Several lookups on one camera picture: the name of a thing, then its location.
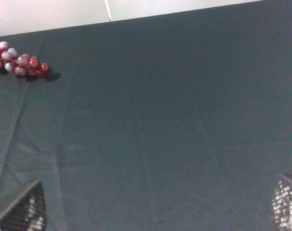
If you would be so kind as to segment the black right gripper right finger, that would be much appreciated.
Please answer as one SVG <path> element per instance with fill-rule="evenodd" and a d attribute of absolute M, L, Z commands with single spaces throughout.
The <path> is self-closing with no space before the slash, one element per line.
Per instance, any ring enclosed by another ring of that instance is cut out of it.
<path fill-rule="evenodd" d="M 292 174 L 279 173 L 272 198 L 272 221 L 276 231 L 292 231 Z"/>

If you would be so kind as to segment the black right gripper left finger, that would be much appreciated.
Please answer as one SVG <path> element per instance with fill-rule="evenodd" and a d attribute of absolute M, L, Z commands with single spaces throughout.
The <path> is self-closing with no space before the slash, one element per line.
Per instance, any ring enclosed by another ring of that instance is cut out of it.
<path fill-rule="evenodd" d="M 0 231 L 44 231 L 47 208 L 40 181 L 29 181 L 0 198 Z"/>

